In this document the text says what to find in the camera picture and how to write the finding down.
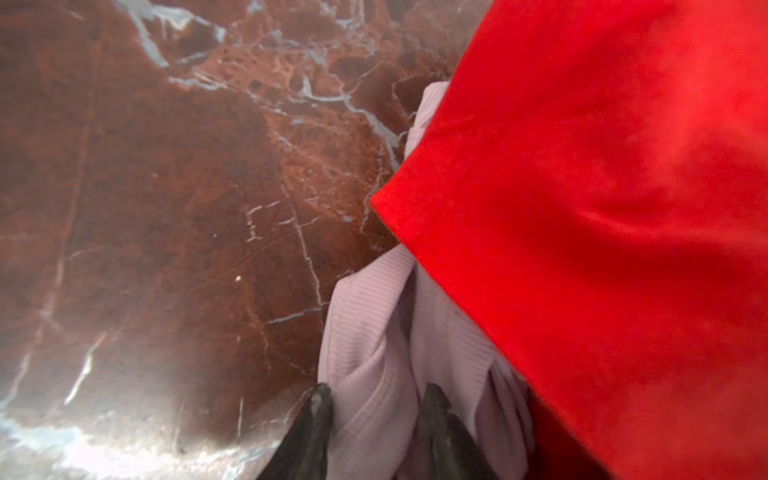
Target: garment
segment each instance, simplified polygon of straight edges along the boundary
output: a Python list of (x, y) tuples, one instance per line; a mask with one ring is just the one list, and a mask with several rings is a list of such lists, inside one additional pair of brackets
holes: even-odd
[(333, 392), (328, 479), (429, 478), (419, 397), (440, 385), (502, 480), (533, 446), (527, 387), (404, 247), (339, 281), (318, 381)]
[(618, 478), (768, 478), (768, 4), (496, 1), (371, 203)]

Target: marble surface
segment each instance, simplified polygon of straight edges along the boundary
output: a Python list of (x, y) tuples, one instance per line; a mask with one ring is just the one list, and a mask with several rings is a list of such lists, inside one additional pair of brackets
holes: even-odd
[(0, 476), (253, 478), (488, 4), (0, 2)]

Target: ribbed fabric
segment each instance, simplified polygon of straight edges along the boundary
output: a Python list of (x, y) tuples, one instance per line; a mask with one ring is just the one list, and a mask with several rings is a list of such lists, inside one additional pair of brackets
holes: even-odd
[[(447, 85), (427, 88), (409, 142)], [(334, 401), (329, 480), (427, 478), (415, 429), (428, 382), (443, 388), (499, 478), (528, 470), (527, 386), (402, 245), (336, 285), (318, 380)]]

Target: pink ribbed cloth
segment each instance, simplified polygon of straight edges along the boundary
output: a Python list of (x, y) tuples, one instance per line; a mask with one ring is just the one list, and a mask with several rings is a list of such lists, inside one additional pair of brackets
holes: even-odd
[[(447, 87), (426, 88), (406, 156)], [(318, 381), (333, 394), (329, 480), (429, 478), (416, 435), (428, 382), (441, 386), (501, 480), (528, 470), (527, 386), (403, 245), (336, 285)]]

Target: pink garment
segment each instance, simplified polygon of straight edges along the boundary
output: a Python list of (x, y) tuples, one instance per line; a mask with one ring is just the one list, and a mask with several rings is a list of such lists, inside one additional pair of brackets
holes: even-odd
[[(447, 84), (427, 87), (407, 154)], [(334, 402), (329, 480), (428, 478), (416, 435), (428, 382), (443, 389), (501, 480), (528, 470), (528, 387), (403, 245), (336, 285), (318, 381)]]

